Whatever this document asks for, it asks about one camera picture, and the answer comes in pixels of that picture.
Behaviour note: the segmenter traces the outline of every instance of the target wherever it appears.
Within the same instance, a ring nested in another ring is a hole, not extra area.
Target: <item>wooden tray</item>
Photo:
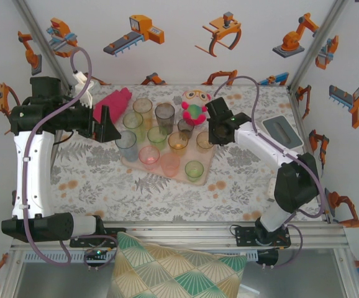
[[[178,128],[177,125],[174,124],[173,126],[173,133],[177,132]],[[194,185],[205,185],[205,183],[207,182],[207,176],[209,174],[210,171],[210,167],[211,167],[211,161],[212,161],[212,157],[214,156],[214,152],[216,151],[216,146],[214,145],[211,150],[208,151],[208,153],[200,153],[198,152],[198,149],[196,148],[196,137],[198,136],[199,133],[206,131],[202,128],[195,128],[193,130],[193,134],[192,134],[192,138],[189,140],[188,146],[186,147],[186,153],[184,156],[181,156],[181,163],[179,164],[179,171],[178,174],[176,176],[173,177],[167,177],[170,179],[175,179],[177,181],[181,181],[181,182],[185,182],[185,183],[190,183],[190,184],[194,184]],[[164,150],[162,150],[160,152],[160,156],[162,156],[165,153],[169,153],[171,152],[170,146],[168,144],[168,137],[166,139],[166,147],[164,148]],[[143,141],[142,143],[138,143],[138,150],[140,151],[143,147],[145,146],[149,146],[149,140],[147,137],[147,132],[145,132],[145,141]],[[203,175],[201,176],[201,178],[199,180],[197,180],[196,182],[191,182],[188,180],[186,174],[185,174],[185,165],[191,161],[191,160],[197,160],[200,161],[204,167],[204,172]],[[145,169],[143,167],[142,162],[138,159],[135,162],[129,162],[127,161],[123,156],[121,158],[122,164],[125,166],[128,166],[129,168],[132,169],[140,169],[141,171],[145,171],[145,172],[149,172],[152,174],[156,174],[159,176],[163,176],[166,177],[163,173],[163,170],[161,169],[161,166],[159,165],[157,168],[155,168],[152,171],[148,171],[147,169]]]

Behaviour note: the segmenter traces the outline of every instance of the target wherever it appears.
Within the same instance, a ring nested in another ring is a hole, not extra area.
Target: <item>pink plush toy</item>
[[[113,93],[110,93],[110,95],[95,105],[93,117],[95,120],[101,123],[102,106],[108,106],[112,123],[115,123],[126,110],[131,96],[132,93],[127,88],[123,88],[120,91],[116,90]]]
[[[182,94],[181,107],[184,119],[191,119],[195,125],[200,125],[206,120],[206,104],[210,101],[211,96],[200,90],[186,91]]]

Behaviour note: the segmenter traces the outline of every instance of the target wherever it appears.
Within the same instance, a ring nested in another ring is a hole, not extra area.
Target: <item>green and white pillow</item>
[[[236,298],[246,256],[143,243],[120,232],[108,298]]]

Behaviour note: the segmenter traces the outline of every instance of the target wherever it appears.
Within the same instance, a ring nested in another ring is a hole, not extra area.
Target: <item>pink cup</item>
[[[146,146],[143,147],[139,154],[138,157],[140,159],[140,161],[143,164],[143,167],[145,169],[147,169],[148,171],[151,171],[155,168],[157,168],[157,166],[159,165],[159,157],[160,157],[160,152],[159,149],[156,148],[155,146]]]
[[[166,153],[160,158],[160,166],[166,177],[174,177],[180,169],[180,157],[174,153]]]

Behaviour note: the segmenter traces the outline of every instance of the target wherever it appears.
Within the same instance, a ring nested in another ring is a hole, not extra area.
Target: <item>blue cup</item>
[[[137,136],[130,130],[120,133],[122,138],[115,140],[115,144],[124,158],[133,163],[138,160]]]

